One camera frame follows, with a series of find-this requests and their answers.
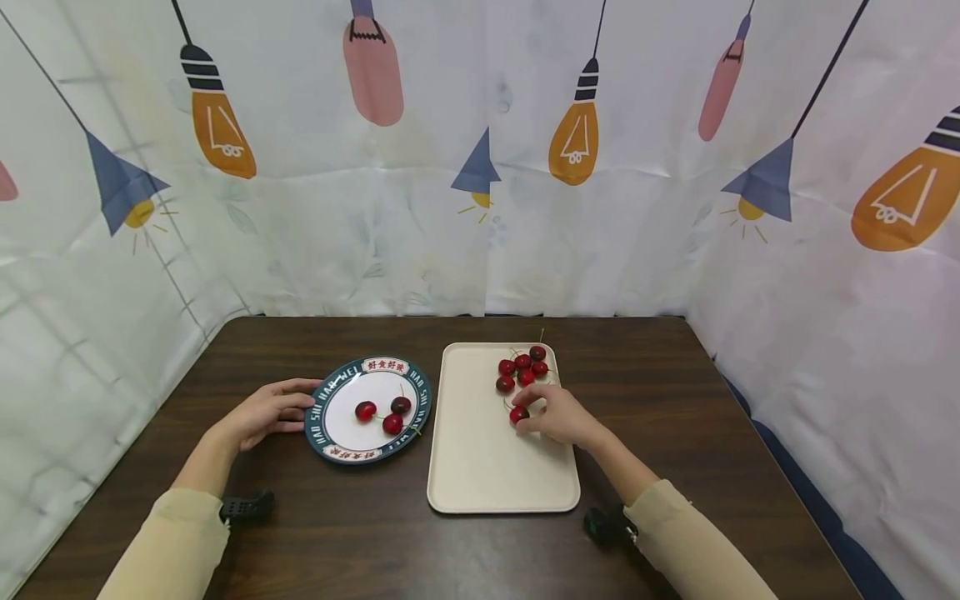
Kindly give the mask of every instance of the sleeve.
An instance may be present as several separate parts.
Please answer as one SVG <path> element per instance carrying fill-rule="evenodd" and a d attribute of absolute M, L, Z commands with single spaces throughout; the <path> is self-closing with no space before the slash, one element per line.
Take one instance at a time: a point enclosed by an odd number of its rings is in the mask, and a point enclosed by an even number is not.
<path fill-rule="evenodd" d="M 684 600 L 776 600 L 747 559 L 673 485 L 660 480 L 624 515 L 636 547 Z"/>
<path fill-rule="evenodd" d="M 176 489 L 162 495 L 100 590 L 100 600 L 200 600 L 227 547 L 220 498 Z"/>

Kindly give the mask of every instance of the pile of cherries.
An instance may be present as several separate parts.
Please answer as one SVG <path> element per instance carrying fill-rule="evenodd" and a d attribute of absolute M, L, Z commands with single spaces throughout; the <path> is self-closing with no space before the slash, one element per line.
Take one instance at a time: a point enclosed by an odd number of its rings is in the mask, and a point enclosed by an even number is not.
<path fill-rule="evenodd" d="M 410 398 L 406 396 L 395 397 L 394 401 L 390 403 L 390 414 L 384 417 L 381 423 L 384 433 L 391 436 L 399 435 L 403 431 L 403 416 L 410 412 L 412 406 L 413 403 L 410 402 Z M 353 414 L 362 423 L 370 422 L 376 417 L 376 404 L 364 400 L 353 409 Z"/>
<path fill-rule="evenodd" d="M 543 362 L 546 358 L 546 348 L 543 346 L 531 346 L 529 354 L 520 354 L 513 360 L 505 358 L 497 365 L 500 372 L 496 380 L 496 389 L 501 394 L 509 394 L 514 390 L 514 376 L 516 383 L 521 388 L 532 384 L 535 379 L 543 379 L 550 371 L 547 364 Z M 516 425 L 516 422 L 523 419 L 529 419 L 530 412 L 523 406 L 515 406 L 510 411 L 510 422 Z"/>

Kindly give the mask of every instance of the white curtain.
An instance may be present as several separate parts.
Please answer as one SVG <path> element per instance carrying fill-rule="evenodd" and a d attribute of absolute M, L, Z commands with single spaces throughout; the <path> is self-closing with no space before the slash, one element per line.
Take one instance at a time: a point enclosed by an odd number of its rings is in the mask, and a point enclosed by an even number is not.
<path fill-rule="evenodd" d="M 904 597 L 960 595 L 960 5 L 179 9 L 0 0 L 0 597 L 260 312 L 684 314 Z"/>

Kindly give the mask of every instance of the wooden table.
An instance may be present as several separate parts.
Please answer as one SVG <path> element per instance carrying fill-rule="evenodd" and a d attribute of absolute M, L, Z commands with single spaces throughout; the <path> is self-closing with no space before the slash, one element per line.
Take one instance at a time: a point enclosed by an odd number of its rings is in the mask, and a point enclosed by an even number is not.
<path fill-rule="evenodd" d="M 858 598 L 804 506 L 680 319 L 280 319 L 226 325 L 18 598 L 92 598 L 208 426 L 260 385 L 377 353 L 409 358 L 436 394 L 452 342 L 544 341 L 565 386 L 739 547 L 780 598 Z M 495 377 L 491 375 L 491 385 Z M 637 552 L 582 532 L 616 497 L 578 450 L 566 515 L 457 516 L 426 502 L 432 426 L 383 463 L 349 468 L 302 435 L 238 460 L 228 492 L 276 508 L 238 527 L 207 598 L 671 598 Z"/>

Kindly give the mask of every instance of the tray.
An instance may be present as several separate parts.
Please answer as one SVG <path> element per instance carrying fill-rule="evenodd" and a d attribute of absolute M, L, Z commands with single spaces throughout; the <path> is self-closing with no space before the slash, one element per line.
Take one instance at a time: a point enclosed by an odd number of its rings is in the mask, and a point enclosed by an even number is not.
<path fill-rule="evenodd" d="M 539 433 L 518 436 L 494 387 L 497 364 L 534 343 L 457 343 L 444 350 L 427 500 L 448 514 L 562 513 L 580 501 L 573 447 Z M 553 349 L 542 382 L 560 383 Z M 542 400 L 530 407 L 535 415 Z"/>

